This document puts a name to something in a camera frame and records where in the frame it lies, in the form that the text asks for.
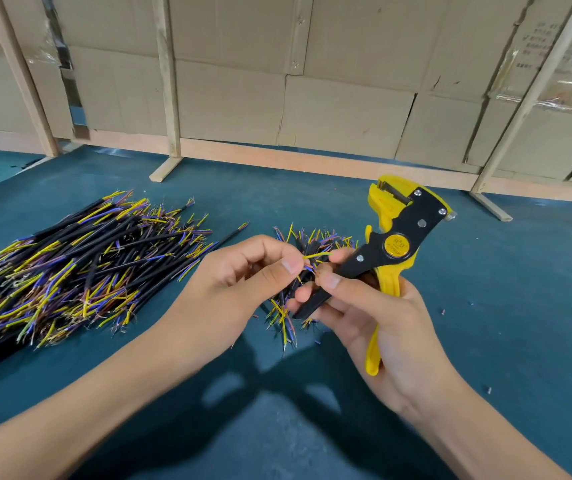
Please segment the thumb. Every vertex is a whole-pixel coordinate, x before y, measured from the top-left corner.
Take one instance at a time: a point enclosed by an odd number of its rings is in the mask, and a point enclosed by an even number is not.
[[[361,280],[349,280],[335,273],[320,274],[317,283],[331,296],[359,308],[380,324],[392,318],[397,306],[404,306],[405,300],[401,298],[375,290]]]
[[[304,269],[304,258],[301,254],[294,253],[262,268],[257,274],[234,288],[238,289],[245,302],[256,308],[288,286],[302,269]]]

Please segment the yellow round label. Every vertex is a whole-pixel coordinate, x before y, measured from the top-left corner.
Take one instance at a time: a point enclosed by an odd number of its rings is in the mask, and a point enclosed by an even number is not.
[[[410,242],[403,235],[389,235],[386,237],[386,241],[384,241],[384,249],[392,257],[401,258],[410,251]]]

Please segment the fingernail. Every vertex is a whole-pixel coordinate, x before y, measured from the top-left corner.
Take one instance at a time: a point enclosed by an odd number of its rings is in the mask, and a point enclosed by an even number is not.
[[[341,280],[341,277],[335,273],[324,273],[319,278],[321,280],[322,288],[335,289]]]
[[[292,255],[282,258],[281,263],[286,268],[286,271],[288,271],[288,274],[294,274],[301,271],[304,260],[301,256]]]

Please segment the hand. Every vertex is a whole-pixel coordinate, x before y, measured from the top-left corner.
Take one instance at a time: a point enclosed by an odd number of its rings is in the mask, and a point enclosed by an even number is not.
[[[208,254],[168,312],[151,328],[180,349],[192,372],[232,346],[265,300],[304,267],[292,245],[256,235]]]
[[[332,296],[312,316],[335,332],[357,370],[378,399],[413,422],[426,412],[442,387],[458,377],[443,351],[417,289],[401,279],[401,296],[388,296],[360,280],[333,273],[354,250],[334,250],[330,264],[318,267],[315,284]],[[298,288],[289,310],[308,300],[312,283]],[[365,372],[366,350],[379,324],[378,343],[384,363],[377,376]]]

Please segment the forearm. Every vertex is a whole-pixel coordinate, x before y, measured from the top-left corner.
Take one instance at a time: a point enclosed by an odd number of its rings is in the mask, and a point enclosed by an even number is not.
[[[459,376],[413,421],[460,479],[570,479]]]
[[[71,473],[125,420],[192,371],[156,347],[153,330],[56,395],[0,425],[0,480]]]

